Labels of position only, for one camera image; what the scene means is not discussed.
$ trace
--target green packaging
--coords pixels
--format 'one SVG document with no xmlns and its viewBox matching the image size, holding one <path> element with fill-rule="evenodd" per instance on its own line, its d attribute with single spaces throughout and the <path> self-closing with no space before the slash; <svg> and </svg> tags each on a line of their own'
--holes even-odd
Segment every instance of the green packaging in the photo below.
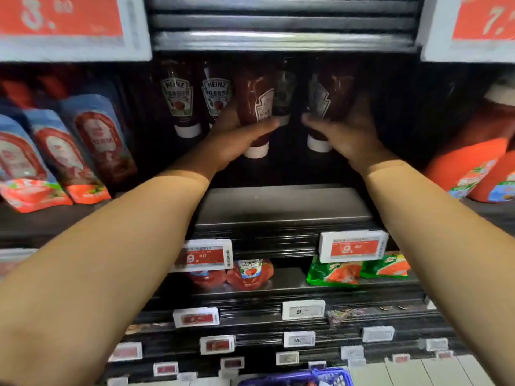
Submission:
<svg viewBox="0 0 515 386">
<path fill-rule="evenodd" d="M 410 269 L 404 255 L 384 255 L 381 260 L 364 261 L 360 276 L 365 278 L 383 276 L 407 278 Z"/>
<path fill-rule="evenodd" d="M 362 261 L 322 264 L 318 256 L 314 256 L 306 280 L 310 285 L 355 286 L 359 284 L 362 264 Z"/>
</svg>

